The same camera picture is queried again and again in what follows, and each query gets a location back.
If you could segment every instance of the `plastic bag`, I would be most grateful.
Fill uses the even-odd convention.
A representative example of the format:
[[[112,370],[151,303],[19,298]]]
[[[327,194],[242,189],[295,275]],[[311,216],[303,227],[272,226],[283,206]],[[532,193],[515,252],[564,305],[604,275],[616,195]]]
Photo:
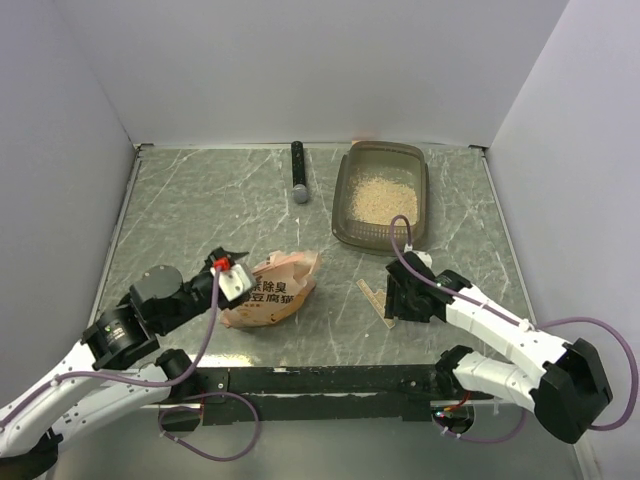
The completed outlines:
[[[262,327],[274,325],[304,303],[316,286],[313,273],[320,267],[320,254],[314,251],[287,255],[272,252],[252,273],[257,285],[251,299],[233,310],[222,312],[227,327]]]

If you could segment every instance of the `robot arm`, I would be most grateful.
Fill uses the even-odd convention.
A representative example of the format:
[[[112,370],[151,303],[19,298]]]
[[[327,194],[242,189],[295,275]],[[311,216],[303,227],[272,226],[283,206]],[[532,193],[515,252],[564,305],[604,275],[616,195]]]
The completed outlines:
[[[57,459],[58,444],[99,428],[140,406],[193,394],[189,380],[179,385],[145,388],[77,376],[73,372],[131,375],[138,381],[166,382],[184,373],[191,361],[182,350],[168,350],[155,365],[127,372],[136,361],[159,348],[164,336],[211,306],[213,276],[220,268],[218,307],[235,308],[247,300],[255,279],[235,260],[245,254],[214,250],[190,281],[173,267],[158,266],[134,283],[119,305],[105,311],[82,334],[69,354],[27,392],[0,409],[0,467],[25,476],[46,471]]]
[[[552,435],[566,443],[577,442],[611,403],[611,388],[593,345],[583,339],[572,344],[536,330],[457,273],[445,270],[435,276],[415,252],[406,252],[404,259],[436,285],[478,305],[423,283],[396,260],[387,266],[385,316],[421,322],[436,316],[468,331],[511,362],[455,347],[436,365],[445,391],[479,391],[510,400],[533,412]],[[513,323],[489,311],[488,306]]]

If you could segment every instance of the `white backdrop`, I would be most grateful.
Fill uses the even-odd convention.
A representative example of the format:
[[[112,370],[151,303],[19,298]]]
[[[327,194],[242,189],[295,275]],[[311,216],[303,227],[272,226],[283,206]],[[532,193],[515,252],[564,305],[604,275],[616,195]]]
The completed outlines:
[[[489,166],[524,277],[544,323],[570,315],[614,325],[640,354],[640,3],[569,3],[489,149]],[[611,376],[617,418],[629,395],[620,347],[583,335]],[[640,478],[640,412],[590,435],[606,480]]]
[[[488,146],[566,0],[55,0],[134,142]]]
[[[49,0],[0,2],[0,405],[79,338],[134,150]]]

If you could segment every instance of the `purple cable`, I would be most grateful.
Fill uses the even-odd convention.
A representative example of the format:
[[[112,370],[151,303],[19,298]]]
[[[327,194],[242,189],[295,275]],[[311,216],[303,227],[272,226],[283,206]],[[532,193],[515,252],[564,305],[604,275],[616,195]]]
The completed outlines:
[[[162,413],[160,413],[160,415],[158,415],[158,428],[160,429],[160,432],[162,433],[163,436],[167,437],[169,440],[173,440],[174,442],[178,443],[179,445],[182,445],[184,448],[191,450],[193,453],[200,455],[203,458],[206,458],[207,460],[213,460],[214,462],[231,462],[233,460],[237,460],[240,457],[244,457],[247,453],[249,453],[253,447],[256,446],[256,443],[258,442],[258,438],[260,437],[260,431],[262,430],[262,426],[260,424],[260,418],[258,417],[258,412],[256,410],[256,408],[251,405],[251,402],[249,402],[249,400],[247,400],[244,397],[241,397],[240,395],[237,395],[235,393],[231,393],[231,392],[211,392],[211,393],[202,393],[200,395],[194,395],[192,397],[187,397],[186,400],[197,400],[197,399],[201,399],[201,398],[206,398],[206,397],[230,397],[230,398],[235,398],[236,400],[240,400],[242,403],[244,403],[247,407],[249,407],[249,410],[251,410],[251,414],[253,415],[253,419],[255,421],[255,428],[253,430],[253,436],[251,437],[251,440],[249,441],[249,444],[240,452],[236,453],[235,455],[231,455],[230,457],[216,457],[215,455],[210,455],[206,452],[203,452],[202,450],[200,450],[199,448],[194,447],[193,445],[191,445],[188,442],[185,442],[184,440],[176,437],[175,435],[170,434],[169,432],[167,432],[163,427],[162,427],[162,419],[165,417],[165,415],[169,412],[193,412],[193,413],[198,413],[199,410],[196,408],[190,408],[190,407],[184,407],[184,406],[178,406],[178,407],[172,407],[172,408],[168,408],[166,410],[163,410]]]
[[[525,423],[527,423],[527,411],[523,408],[522,409],[522,413],[520,414],[520,420],[518,421],[518,424],[515,426],[515,428],[513,430],[511,430],[509,433],[507,433],[506,435],[503,435],[502,437],[498,437],[498,438],[473,438],[473,437],[467,437],[467,436],[458,436],[457,434],[453,433],[451,430],[444,430],[442,429],[441,431],[445,433],[446,436],[448,437],[452,437],[455,438],[457,440],[461,440],[463,442],[469,442],[469,443],[482,443],[484,445],[495,445],[496,443],[502,443],[502,442],[507,442],[509,440],[511,440],[512,438],[514,438],[516,435],[518,435],[522,429],[524,428]]]
[[[455,290],[438,286],[433,280],[430,280],[425,276],[421,275],[411,265],[407,263],[407,261],[402,257],[402,253],[400,253],[400,249],[398,248],[398,244],[396,242],[395,235],[394,235],[396,222],[398,220],[403,220],[404,223],[407,225],[407,239],[409,241],[409,245],[411,245],[411,226],[409,225],[409,219],[407,219],[407,217],[405,217],[404,215],[396,215],[391,220],[391,226],[389,228],[390,236],[391,236],[391,246],[393,247],[393,251],[396,253],[396,257],[398,257],[398,260],[407,269],[407,271],[410,274],[412,274],[414,277],[416,277],[418,280],[423,281],[424,283],[426,283],[431,287],[438,288],[448,295],[452,295],[454,297],[460,298],[466,302],[472,303],[473,305],[482,306],[482,303],[474,298],[467,297],[466,295],[456,292]],[[507,315],[491,307],[491,305],[485,305],[483,308],[513,325],[516,325],[516,326],[520,325],[520,322],[512,318],[509,318]],[[620,332],[618,332],[615,328],[613,328],[608,323],[605,323],[602,320],[598,320],[596,318],[590,318],[590,317],[564,318],[561,320],[547,322],[542,327],[538,327],[538,328],[546,329],[550,327],[556,327],[559,325],[566,325],[569,323],[590,323],[592,325],[596,325],[598,327],[604,328],[607,332],[613,335],[613,337],[618,341],[618,343],[624,350],[625,355],[627,356],[627,360],[629,361],[629,369],[631,370],[631,391],[629,392],[629,401],[627,402],[627,406],[624,409],[624,412],[622,413],[620,418],[615,422],[612,422],[606,425],[591,425],[591,427],[589,427],[591,430],[596,430],[600,432],[605,432],[605,431],[615,430],[616,428],[620,428],[622,425],[627,423],[631,418],[631,415],[633,414],[633,410],[635,409],[636,400],[638,398],[638,383],[639,383],[638,364],[636,362],[635,355],[633,354],[633,350],[631,349],[631,346],[629,345],[629,343],[620,334]]]
[[[64,380],[70,378],[77,377],[92,377],[92,378],[101,378],[103,380],[109,380],[112,382],[126,383],[127,385],[136,385],[138,387],[151,387],[151,388],[163,388],[163,387],[173,387],[182,383],[184,380],[189,378],[191,374],[196,370],[198,363],[204,356],[204,353],[207,349],[207,345],[209,345],[209,341],[211,340],[211,335],[213,334],[213,327],[216,324],[216,316],[218,314],[218,293],[220,291],[219,286],[219,278],[220,278],[220,268],[216,268],[216,275],[213,277],[213,289],[211,292],[211,320],[209,322],[209,327],[207,328],[207,333],[205,334],[204,341],[200,346],[200,350],[196,355],[196,358],[193,360],[193,363],[187,368],[182,375],[174,378],[173,380],[168,380],[166,382],[147,382],[144,380],[136,380],[130,377],[122,377],[120,375],[113,375],[109,373],[101,373],[101,372],[69,372],[63,373],[62,375],[55,376],[52,380],[56,380],[57,382],[63,382]],[[51,388],[51,381],[47,383],[43,383],[38,388],[36,388],[33,392],[31,392],[22,402],[17,404],[15,408],[9,412],[9,414],[0,420],[0,428],[4,428],[7,424],[13,420],[16,415],[18,415],[22,410],[26,408],[31,402],[33,402],[38,396],[40,396],[44,391]]]

